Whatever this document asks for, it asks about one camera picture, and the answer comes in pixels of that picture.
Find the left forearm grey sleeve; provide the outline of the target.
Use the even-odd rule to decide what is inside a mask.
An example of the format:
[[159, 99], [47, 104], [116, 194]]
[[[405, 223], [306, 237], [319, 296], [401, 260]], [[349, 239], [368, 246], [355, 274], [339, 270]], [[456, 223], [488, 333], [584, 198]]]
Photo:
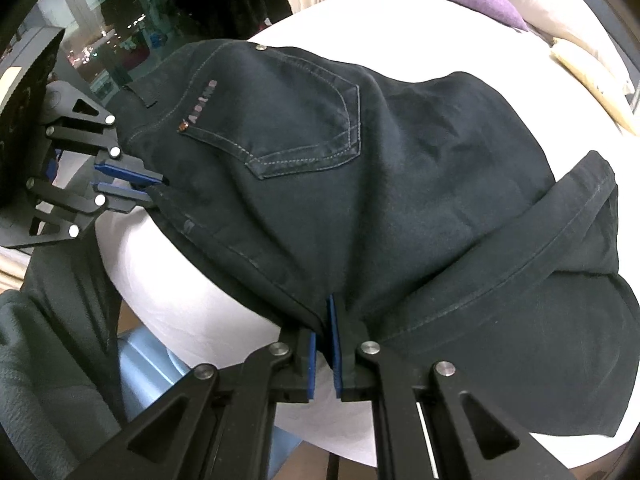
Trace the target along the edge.
[[38, 479], [64, 479], [126, 422], [122, 297], [93, 232], [38, 247], [1, 296], [1, 427]]

